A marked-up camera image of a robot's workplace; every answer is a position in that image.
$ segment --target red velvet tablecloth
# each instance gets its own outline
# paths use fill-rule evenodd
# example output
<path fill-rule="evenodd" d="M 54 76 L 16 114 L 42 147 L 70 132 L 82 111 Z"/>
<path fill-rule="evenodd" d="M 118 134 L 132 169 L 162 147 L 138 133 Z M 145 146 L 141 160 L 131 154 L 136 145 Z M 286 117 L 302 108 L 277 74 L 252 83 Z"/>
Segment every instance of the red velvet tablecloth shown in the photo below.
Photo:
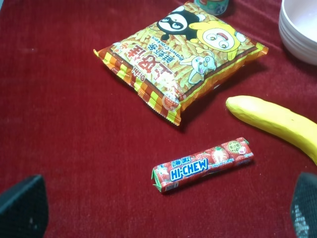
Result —
<path fill-rule="evenodd" d="M 252 95 L 317 121 L 317 68 L 284 49 L 281 0 L 232 0 L 222 20 L 269 47 L 175 127 L 93 54 L 164 17 L 177 0 L 4 0 L 0 11 L 0 191 L 46 180 L 46 238 L 294 238 L 299 149 L 233 117 Z M 160 163 L 243 136 L 255 163 L 161 195 Z"/>

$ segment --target hi-chew candy pack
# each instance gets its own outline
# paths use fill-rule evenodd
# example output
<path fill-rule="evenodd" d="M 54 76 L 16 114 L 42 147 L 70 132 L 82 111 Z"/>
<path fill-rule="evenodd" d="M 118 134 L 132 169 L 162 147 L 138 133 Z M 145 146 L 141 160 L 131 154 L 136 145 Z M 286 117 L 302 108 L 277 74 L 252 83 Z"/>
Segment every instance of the hi-chew candy pack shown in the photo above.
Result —
<path fill-rule="evenodd" d="M 94 50 L 151 108 L 176 125 L 193 101 L 267 51 L 190 2 L 134 35 Z"/>
<path fill-rule="evenodd" d="M 243 137 L 223 143 L 214 148 L 155 166 L 152 181 L 160 192 L 182 185 L 253 159 L 248 141 Z"/>

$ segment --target stacked bowls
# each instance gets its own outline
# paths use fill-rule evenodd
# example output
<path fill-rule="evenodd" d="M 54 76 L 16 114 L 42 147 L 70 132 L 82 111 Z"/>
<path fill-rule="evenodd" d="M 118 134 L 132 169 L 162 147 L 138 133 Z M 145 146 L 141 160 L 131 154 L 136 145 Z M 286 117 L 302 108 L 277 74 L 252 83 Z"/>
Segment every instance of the stacked bowls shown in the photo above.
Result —
<path fill-rule="evenodd" d="M 317 0 L 282 0 L 279 33 L 298 59 L 317 65 Z"/>

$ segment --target black object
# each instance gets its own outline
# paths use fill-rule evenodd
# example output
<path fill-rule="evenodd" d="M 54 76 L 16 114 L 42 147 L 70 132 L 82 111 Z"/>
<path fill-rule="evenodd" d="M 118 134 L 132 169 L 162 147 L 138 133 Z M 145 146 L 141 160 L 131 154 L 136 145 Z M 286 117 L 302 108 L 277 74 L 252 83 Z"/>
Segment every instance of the black object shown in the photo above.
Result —
<path fill-rule="evenodd" d="M 296 236 L 317 238 L 317 176 L 301 173 L 298 177 L 293 201 L 291 218 Z"/>
<path fill-rule="evenodd" d="M 0 196 L 0 238 L 42 238 L 48 221 L 41 175 L 26 178 Z"/>

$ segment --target toy banana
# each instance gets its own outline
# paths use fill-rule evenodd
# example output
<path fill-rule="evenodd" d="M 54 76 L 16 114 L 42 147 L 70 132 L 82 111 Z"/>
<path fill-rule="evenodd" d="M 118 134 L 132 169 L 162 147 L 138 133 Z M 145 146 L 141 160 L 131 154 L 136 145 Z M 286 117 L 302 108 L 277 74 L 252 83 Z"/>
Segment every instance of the toy banana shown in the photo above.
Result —
<path fill-rule="evenodd" d="M 230 97 L 226 106 L 238 119 L 297 146 L 317 165 L 317 124 L 313 121 L 251 96 Z"/>

